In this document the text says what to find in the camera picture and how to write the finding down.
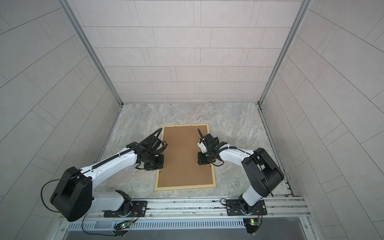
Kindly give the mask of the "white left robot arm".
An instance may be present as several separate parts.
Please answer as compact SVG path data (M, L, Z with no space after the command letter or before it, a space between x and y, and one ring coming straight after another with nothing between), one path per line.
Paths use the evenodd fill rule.
M104 212L106 217L126 217L138 214L131 197L122 190L100 192L97 188L107 179L134 166L145 171L163 168L163 151L168 144L158 136L126 145L120 152L103 161L78 169L68 168L50 198L54 206L69 222L74 222L92 212Z

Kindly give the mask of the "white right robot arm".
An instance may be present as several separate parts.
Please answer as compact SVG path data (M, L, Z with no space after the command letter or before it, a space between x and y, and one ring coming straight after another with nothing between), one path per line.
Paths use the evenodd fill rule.
M243 167L250 186L235 205L241 209L243 215L266 215L263 198L272 194L272 190L285 179L282 170L267 151L263 148L254 151L243 150L227 142L221 142L211 134L203 136L199 133L199 135L198 147L201 151L198 153L198 164L217 166L216 161L219 161L219 166L231 162Z

